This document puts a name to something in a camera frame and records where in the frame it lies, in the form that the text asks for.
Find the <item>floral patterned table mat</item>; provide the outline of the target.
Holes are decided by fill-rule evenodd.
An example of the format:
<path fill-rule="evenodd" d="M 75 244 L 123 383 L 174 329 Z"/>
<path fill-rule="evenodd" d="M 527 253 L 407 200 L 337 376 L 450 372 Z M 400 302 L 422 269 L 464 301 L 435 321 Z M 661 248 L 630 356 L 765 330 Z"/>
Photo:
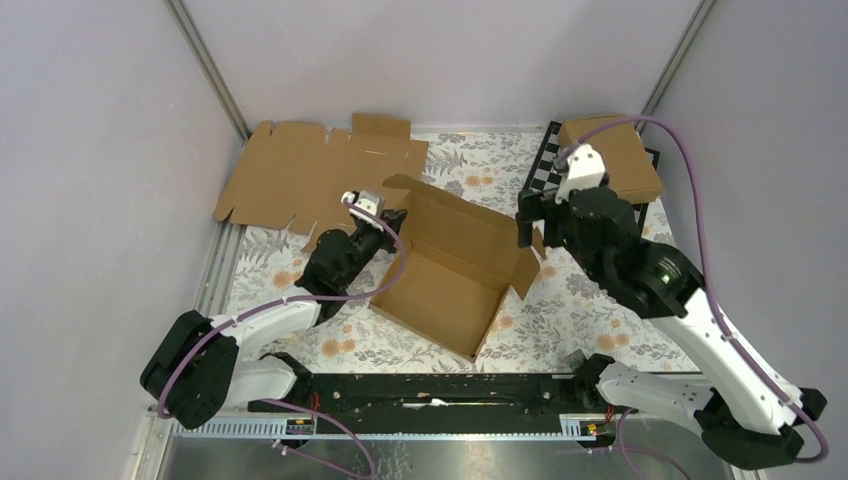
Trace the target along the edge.
<path fill-rule="evenodd" d="M 466 200 L 514 211 L 542 131 L 426 133 L 424 181 Z M 328 322 L 273 341 L 321 373 L 565 372 L 574 351 L 603 353 L 652 372 L 691 372 L 662 332 L 603 295 L 560 249 L 540 262 L 525 299 L 509 294 L 478 358 L 466 361 L 373 312 L 348 303 Z"/>

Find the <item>black white chessboard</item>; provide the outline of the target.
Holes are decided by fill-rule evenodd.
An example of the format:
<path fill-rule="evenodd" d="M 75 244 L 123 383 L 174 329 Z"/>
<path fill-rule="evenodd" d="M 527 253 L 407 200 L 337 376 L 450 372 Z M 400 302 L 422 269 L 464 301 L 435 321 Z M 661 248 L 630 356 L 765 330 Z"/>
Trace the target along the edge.
<path fill-rule="evenodd" d="M 554 170 L 553 160 L 561 149 L 561 142 L 558 140 L 561 128 L 561 122 L 549 122 L 521 191 L 545 191 L 559 186 L 562 177 Z M 648 147 L 645 147 L 644 150 L 656 171 L 661 152 Z M 645 227 L 649 206 L 649 203 L 643 203 L 633 207 L 634 211 L 638 212 L 637 220 L 640 228 Z"/>

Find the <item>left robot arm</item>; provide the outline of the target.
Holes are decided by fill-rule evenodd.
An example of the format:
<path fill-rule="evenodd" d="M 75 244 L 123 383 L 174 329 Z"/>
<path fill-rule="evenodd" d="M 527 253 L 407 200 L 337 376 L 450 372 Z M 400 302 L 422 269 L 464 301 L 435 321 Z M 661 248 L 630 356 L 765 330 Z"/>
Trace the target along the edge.
<path fill-rule="evenodd" d="M 193 429 L 242 403 L 275 400 L 288 411 L 307 404 L 311 387 L 291 362 L 273 354 L 254 360 L 252 354 L 332 318 L 354 300 L 347 289 L 378 251 L 408 258 L 399 236 L 407 210 L 373 216 L 354 207 L 351 213 L 354 231 L 321 234 L 301 277 L 281 298 L 235 315 L 189 310 L 174 321 L 140 375 L 160 417 Z"/>

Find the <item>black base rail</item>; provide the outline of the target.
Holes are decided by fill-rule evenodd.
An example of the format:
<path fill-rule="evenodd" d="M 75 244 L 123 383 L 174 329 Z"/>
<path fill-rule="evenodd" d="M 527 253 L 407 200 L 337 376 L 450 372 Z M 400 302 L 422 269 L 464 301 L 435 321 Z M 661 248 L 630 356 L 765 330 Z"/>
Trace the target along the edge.
<path fill-rule="evenodd" d="M 286 397 L 356 434 L 559 434 L 563 416 L 607 419 L 613 407 L 569 375 L 313 374 Z"/>

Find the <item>flat cardboard sheet stack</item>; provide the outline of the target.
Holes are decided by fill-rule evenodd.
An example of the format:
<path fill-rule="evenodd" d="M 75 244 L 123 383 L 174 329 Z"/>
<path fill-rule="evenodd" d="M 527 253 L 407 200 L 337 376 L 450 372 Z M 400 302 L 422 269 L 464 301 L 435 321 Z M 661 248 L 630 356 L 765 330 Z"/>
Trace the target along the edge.
<path fill-rule="evenodd" d="M 392 175 L 421 177 L 429 144 L 411 136 L 408 120 L 355 113 L 349 129 L 261 122 L 248 140 L 217 204 L 218 221 L 289 229 L 308 236 L 312 252 L 326 230 L 353 229 L 341 197 L 368 190 L 395 208 L 404 192 L 384 187 Z"/>

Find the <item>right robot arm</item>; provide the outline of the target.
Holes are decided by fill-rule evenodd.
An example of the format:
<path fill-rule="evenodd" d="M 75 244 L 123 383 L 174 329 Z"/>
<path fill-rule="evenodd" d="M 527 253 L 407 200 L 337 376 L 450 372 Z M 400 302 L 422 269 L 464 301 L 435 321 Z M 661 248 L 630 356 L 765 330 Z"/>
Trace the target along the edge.
<path fill-rule="evenodd" d="M 566 249 L 590 280 L 664 332 L 706 378 L 701 385 L 675 381 L 595 354 L 574 373 L 579 407 L 597 412 L 611 404 L 673 422 L 744 470 L 801 461 L 798 428 L 819 418 L 824 395 L 786 381 L 756 355 L 711 308 L 698 268 L 677 248 L 645 239 L 627 201 L 606 187 L 563 201 L 524 190 L 516 223 L 520 246 L 541 240 Z"/>

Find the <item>closed brown cardboard box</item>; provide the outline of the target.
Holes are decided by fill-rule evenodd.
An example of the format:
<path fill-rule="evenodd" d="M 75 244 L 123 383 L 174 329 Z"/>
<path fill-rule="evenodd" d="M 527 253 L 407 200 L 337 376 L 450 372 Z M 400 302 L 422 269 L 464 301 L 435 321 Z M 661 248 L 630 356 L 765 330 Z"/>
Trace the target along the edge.
<path fill-rule="evenodd" d="M 558 133 L 560 144 L 568 146 L 591 130 L 624 115 L 604 115 L 565 121 Z M 632 123 L 618 125 L 588 140 L 605 164 L 609 187 L 633 205 L 651 203 L 663 192 L 663 184 L 653 166 L 653 157 Z"/>

